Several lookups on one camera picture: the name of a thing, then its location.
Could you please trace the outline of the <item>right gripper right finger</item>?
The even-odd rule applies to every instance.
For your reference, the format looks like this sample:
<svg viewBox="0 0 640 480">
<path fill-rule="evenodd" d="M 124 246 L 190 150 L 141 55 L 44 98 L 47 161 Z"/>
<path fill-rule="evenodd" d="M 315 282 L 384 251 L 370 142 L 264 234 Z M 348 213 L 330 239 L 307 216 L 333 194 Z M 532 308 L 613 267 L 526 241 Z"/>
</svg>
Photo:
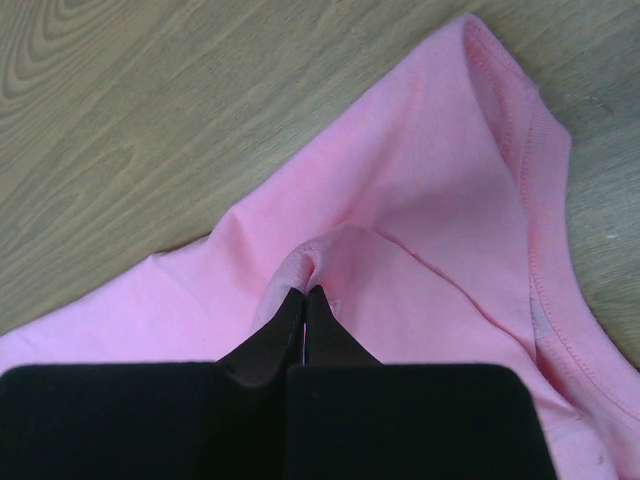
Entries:
<svg viewBox="0 0 640 480">
<path fill-rule="evenodd" d="M 287 379 L 291 479 L 553 479 L 532 397 L 490 364 L 383 365 L 307 298 Z"/>
</svg>

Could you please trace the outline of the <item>pink t shirt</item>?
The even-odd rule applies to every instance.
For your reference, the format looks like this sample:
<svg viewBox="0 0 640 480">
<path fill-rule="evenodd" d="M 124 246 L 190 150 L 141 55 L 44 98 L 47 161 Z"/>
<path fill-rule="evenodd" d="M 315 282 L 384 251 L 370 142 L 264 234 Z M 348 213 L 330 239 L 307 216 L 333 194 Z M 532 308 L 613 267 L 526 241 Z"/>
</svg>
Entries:
<svg viewBox="0 0 640 480">
<path fill-rule="evenodd" d="M 532 393 L 563 479 L 639 475 L 639 374 L 573 272 L 571 141 L 475 16 L 421 43 L 204 240 L 1 339 L 1 367 L 218 360 L 290 288 L 385 363 L 482 362 Z"/>
</svg>

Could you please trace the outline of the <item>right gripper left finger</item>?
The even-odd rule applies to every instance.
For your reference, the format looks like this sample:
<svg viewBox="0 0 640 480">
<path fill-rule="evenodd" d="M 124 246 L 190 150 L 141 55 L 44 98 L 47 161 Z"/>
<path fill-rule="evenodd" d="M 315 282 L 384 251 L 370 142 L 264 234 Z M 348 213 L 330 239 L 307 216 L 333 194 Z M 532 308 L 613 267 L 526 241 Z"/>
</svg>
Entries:
<svg viewBox="0 0 640 480">
<path fill-rule="evenodd" d="M 280 479 L 305 298 L 217 362 L 27 365 L 1 378 L 5 479 Z"/>
</svg>

